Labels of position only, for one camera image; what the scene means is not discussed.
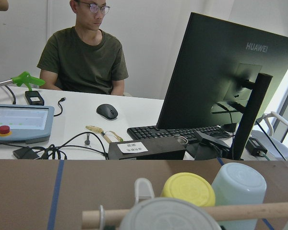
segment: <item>red button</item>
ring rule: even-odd
[[[8,134],[10,132],[9,126],[0,126],[0,134]]]

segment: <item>black computer monitor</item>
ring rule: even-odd
[[[246,106],[252,91],[242,84],[264,73],[273,77],[259,118],[287,69],[288,37],[191,13],[157,127],[239,123],[242,113],[231,105]]]

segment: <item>tablet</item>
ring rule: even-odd
[[[54,107],[0,104],[0,142],[49,140]]]

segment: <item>man's neck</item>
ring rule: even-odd
[[[91,46],[97,46],[102,40],[102,33],[100,30],[96,30],[96,31],[86,30],[86,29],[80,28],[77,25],[75,26],[75,30],[79,38],[83,42]]]

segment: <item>yellow cup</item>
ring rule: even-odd
[[[161,196],[188,201],[199,207],[214,206],[216,196],[212,186],[194,173],[180,172],[164,184]]]

